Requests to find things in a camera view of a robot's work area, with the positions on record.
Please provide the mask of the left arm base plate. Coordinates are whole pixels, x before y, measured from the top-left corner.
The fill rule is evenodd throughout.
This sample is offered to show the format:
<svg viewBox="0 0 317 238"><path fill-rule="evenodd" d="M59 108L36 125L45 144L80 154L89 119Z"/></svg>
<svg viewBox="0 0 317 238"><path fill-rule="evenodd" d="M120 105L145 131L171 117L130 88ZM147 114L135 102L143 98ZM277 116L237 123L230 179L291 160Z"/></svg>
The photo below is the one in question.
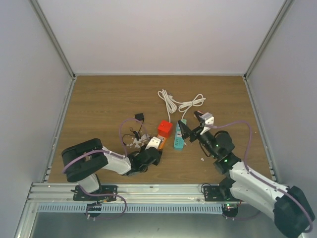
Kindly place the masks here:
<svg viewBox="0 0 317 238"><path fill-rule="evenodd" d="M102 202L111 202L115 201L116 197L114 194L117 194L118 186L116 185L101 185L99 190L92 192L92 195L85 194L79 185L71 190L73 192L74 201L96 201L99 203Z"/></svg>

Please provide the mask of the black charger with cable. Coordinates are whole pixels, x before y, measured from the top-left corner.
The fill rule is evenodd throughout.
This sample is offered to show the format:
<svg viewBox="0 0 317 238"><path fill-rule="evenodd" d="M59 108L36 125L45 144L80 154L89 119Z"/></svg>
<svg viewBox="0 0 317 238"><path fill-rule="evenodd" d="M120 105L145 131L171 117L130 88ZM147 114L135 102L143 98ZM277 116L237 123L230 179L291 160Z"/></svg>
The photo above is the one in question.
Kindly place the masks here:
<svg viewBox="0 0 317 238"><path fill-rule="evenodd" d="M144 123L145 121L145 117L143 113L138 113L134 115L134 119L136 119L137 121L139 121L141 124ZM128 136L132 136L132 137L136 137L138 140L141 138L141 129L142 129L142 125L140 125L139 129L136 130L133 127L129 127L129 133L125 133L122 135L121 140L123 142L123 145L126 146L126 143L124 142L124 138L128 137Z"/></svg>

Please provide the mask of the red cube socket adapter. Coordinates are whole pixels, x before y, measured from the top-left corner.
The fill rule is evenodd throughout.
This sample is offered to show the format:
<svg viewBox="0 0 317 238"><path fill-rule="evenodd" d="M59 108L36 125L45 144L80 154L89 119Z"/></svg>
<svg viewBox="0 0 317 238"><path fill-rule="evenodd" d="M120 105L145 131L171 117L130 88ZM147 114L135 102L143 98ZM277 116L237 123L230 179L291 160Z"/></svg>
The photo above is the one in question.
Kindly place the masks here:
<svg viewBox="0 0 317 238"><path fill-rule="evenodd" d="M169 138L172 132L173 124L169 121L162 120L158 126L158 135Z"/></svg>

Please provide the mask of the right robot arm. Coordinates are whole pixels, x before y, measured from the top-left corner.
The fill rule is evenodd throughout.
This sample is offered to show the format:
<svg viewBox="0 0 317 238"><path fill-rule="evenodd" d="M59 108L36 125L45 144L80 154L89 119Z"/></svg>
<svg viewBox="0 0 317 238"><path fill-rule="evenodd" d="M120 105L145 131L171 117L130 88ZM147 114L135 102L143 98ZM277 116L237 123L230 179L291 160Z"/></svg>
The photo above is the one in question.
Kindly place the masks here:
<svg viewBox="0 0 317 238"><path fill-rule="evenodd" d="M288 238L297 238L313 230L316 216L304 194L297 186L286 186L266 178L247 165L247 159L234 155L230 134L223 126L214 125L210 113L195 111L199 126L190 129L178 121L183 139L199 141L215 159L217 171L225 175L219 195L223 200L233 198L248 203L274 221L277 229Z"/></svg>

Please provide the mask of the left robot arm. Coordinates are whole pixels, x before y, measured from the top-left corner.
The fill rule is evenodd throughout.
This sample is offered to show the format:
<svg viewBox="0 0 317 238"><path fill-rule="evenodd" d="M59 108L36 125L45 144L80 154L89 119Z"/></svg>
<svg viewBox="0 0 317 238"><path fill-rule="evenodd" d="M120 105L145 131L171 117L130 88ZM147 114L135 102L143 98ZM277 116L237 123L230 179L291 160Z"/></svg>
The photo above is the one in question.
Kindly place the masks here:
<svg viewBox="0 0 317 238"><path fill-rule="evenodd" d="M62 151L63 174L67 181L77 183L90 200L102 195L101 183L96 175L100 169L116 172L121 176L144 173L150 165L157 166L162 155L162 140L152 137L140 150L123 155L102 145L98 138L71 146Z"/></svg>

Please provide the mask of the teal power strip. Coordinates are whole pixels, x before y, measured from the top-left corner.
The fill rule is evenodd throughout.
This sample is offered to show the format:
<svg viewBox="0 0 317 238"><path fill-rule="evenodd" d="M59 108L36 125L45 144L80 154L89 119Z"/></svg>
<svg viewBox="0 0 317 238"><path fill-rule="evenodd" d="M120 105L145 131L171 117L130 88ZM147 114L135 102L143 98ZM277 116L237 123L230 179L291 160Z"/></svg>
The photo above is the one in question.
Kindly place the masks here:
<svg viewBox="0 0 317 238"><path fill-rule="evenodd" d="M174 148L177 150L182 150L184 148L184 139L182 138L181 129L179 123L176 124L175 138L174 138Z"/></svg>

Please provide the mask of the orange power strip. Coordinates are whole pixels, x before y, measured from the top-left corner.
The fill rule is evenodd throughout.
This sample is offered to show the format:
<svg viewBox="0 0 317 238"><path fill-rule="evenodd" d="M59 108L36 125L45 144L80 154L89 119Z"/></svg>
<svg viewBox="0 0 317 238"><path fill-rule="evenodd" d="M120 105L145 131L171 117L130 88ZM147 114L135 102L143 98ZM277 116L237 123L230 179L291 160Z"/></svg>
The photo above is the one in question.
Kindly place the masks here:
<svg viewBox="0 0 317 238"><path fill-rule="evenodd" d="M162 149L164 147L164 144L166 143L167 138L162 135L157 135L157 138L160 139L160 144L158 146L158 149Z"/></svg>

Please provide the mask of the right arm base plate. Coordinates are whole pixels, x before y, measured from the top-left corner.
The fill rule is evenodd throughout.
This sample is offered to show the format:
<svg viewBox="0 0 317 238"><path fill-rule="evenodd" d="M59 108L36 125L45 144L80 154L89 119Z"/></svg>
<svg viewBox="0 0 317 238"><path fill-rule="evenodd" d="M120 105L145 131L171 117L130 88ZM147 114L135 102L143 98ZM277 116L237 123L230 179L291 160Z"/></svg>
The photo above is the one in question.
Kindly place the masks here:
<svg viewBox="0 0 317 238"><path fill-rule="evenodd" d="M229 188L223 185L203 183L201 185L201 193L204 196L204 200L207 202L238 202L240 201L240 199L237 199L232 196Z"/></svg>

